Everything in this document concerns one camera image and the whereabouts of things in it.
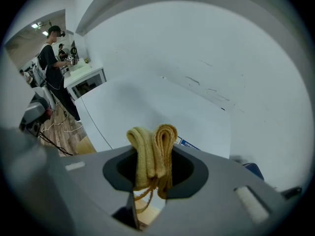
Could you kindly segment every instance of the yellow rope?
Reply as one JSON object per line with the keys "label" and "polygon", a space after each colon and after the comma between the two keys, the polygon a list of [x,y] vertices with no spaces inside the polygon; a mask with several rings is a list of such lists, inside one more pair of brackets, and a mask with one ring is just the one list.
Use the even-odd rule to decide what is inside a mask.
{"label": "yellow rope", "polygon": [[149,206],[156,188],[159,197],[166,199],[166,191],[172,187],[172,149],[177,130],[169,124],[160,125],[154,132],[135,127],[126,136],[138,153],[134,190],[146,189],[134,200],[140,200],[150,193],[147,205],[137,210],[137,213],[141,213]]}

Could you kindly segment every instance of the gray plastic device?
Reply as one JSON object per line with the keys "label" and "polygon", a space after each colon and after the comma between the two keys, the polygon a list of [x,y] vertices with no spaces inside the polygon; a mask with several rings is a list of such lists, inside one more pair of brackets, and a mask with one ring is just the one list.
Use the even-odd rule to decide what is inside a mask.
{"label": "gray plastic device", "polygon": [[[19,130],[1,130],[1,137],[1,167],[9,187],[30,215],[57,235],[260,235],[285,205],[279,193],[242,165],[175,145],[174,187],[159,216],[141,232],[134,173],[126,175],[135,169],[132,146],[60,157],[56,148]],[[66,169],[76,163],[81,166]],[[254,223],[235,192],[242,186],[268,211],[266,221]]]}

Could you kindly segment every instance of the white ceiling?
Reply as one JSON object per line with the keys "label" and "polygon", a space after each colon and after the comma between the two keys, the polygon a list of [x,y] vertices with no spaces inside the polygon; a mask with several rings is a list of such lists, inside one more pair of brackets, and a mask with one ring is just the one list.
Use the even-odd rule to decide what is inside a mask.
{"label": "white ceiling", "polygon": [[[44,26],[40,29],[34,29],[32,24],[42,21]],[[17,68],[22,67],[29,60],[38,55],[40,47],[43,45],[47,37],[42,33],[50,28],[48,20],[38,20],[33,22],[28,27],[18,32],[12,39],[10,39],[5,47]],[[65,15],[50,19],[52,25],[59,26],[62,30],[65,29]]]}

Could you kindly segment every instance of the black t-shirt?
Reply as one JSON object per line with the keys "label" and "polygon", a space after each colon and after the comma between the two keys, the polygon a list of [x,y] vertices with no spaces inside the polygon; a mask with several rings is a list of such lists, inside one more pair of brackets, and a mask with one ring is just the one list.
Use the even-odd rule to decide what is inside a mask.
{"label": "black t-shirt", "polygon": [[46,81],[51,84],[48,84],[48,88],[50,90],[54,90],[63,87],[63,76],[58,67],[53,67],[53,64],[56,63],[57,60],[51,45],[45,46],[39,55],[40,66],[45,69],[45,67],[48,65],[46,70]]}
{"label": "black t-shirt", "polygon": [[61,59],[61,61],[64,61],[64,59],[66,59],[68,57],[68,55],[61,57],[60,54],[66,54],[63,50],[59,50],[58,55]]}

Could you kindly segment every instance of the black pants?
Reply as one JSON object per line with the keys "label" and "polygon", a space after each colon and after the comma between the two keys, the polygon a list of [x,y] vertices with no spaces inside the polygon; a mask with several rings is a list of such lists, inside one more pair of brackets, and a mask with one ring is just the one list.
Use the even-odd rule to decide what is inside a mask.
{"label": "black pants", "polygon": [[30,83],[31,88],[37,87],[35,80],[33,79],[32,82]]}
{"label": "black pants", "polygon": [[61,102],[61,104],[67,109],[67,111],[76,119],[79,120],[79,114],[77,111],[77,108],[73,104],[70,95],[67,91],[67,89],[63,88],[63,86],[60,86],[59,90],[53,89],[49,87],[50,91],[53,92],[55,97]]}

